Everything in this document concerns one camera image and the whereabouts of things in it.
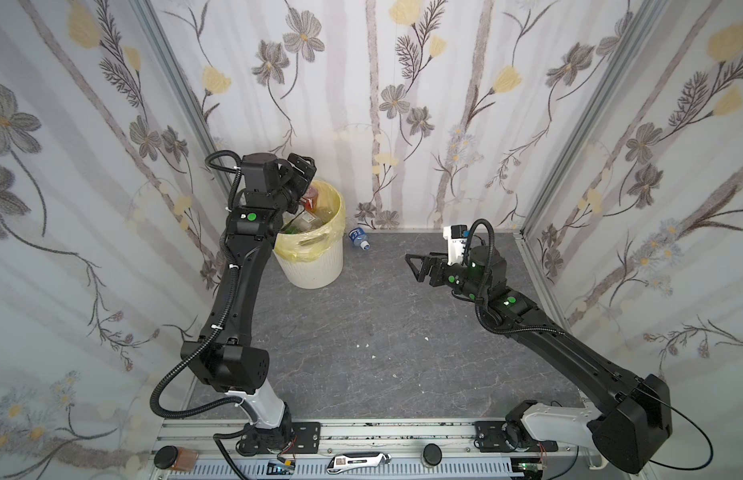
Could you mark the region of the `blue label bottle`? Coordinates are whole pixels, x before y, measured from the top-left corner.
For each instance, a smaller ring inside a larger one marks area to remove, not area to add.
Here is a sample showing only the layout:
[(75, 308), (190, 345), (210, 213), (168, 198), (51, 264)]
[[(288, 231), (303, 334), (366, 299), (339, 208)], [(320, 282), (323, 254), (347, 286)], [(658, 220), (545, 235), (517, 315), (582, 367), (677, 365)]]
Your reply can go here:
[(352, 228), (349, 232), (349, 240), (351, 240), (353, 246), (360, 248), (361, 250), (367, 251), (371, 249), (371, 244), (368, 239), (368, 234), (361, 227)]

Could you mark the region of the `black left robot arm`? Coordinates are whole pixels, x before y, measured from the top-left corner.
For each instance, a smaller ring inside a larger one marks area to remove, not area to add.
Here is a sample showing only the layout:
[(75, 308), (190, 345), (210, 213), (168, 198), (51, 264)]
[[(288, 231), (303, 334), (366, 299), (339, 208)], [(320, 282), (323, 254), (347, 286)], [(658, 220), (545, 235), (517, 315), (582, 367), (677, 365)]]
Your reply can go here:
[[(159, 381), (150, 407), (161, 418), (185, 419), (235, 405), (250, 418), (245, 438), (267, 450), (284, 451), (295, 438), (291, 413), (268, 380), (269, 353), (252, 345), (253, 315), (284, 215), (298, 211), (315, 178), (316, 162), (295, 153), (279, 158), (219, 150), (205, 164), (233, 177), (220, 238), (221, 283), (198, 338), (184, 342), (180, 363)], [(165, 389), (185, 370), (222, 398), (185, 410), (163, 406)]]

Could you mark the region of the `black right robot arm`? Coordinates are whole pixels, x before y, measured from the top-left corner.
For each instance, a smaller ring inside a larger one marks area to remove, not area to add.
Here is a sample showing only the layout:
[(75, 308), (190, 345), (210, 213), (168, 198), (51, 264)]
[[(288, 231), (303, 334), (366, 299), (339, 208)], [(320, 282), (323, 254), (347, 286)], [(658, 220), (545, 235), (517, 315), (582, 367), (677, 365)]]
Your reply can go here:
[(669, 386), (607, 360), (511, 288), (495, 232), (487, 228), (487, 240), (479, 241), (479, 226), (489, 221), (447, 228), (445, 253), (407, 254), (415, 279), (449, 287), (453, 297), (473, 305), (483, 329), (529, 348), (589, 399), (583, 408), (521, 402), (505, 418), (505, 442), (521, 449), (543, 442), (585, 447), (615, 468), (638, 474), (673, 433)]

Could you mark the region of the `red orange tea bottle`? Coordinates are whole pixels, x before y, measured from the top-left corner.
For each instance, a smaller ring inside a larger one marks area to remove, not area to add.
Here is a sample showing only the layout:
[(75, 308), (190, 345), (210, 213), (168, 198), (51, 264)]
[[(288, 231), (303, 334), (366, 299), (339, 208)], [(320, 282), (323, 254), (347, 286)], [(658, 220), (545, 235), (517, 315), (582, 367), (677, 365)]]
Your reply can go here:
[(316, 186), (310, 185), (306, 193), (301, 198), (305, 210), (314, 211), (318, 205), (320, 192)]

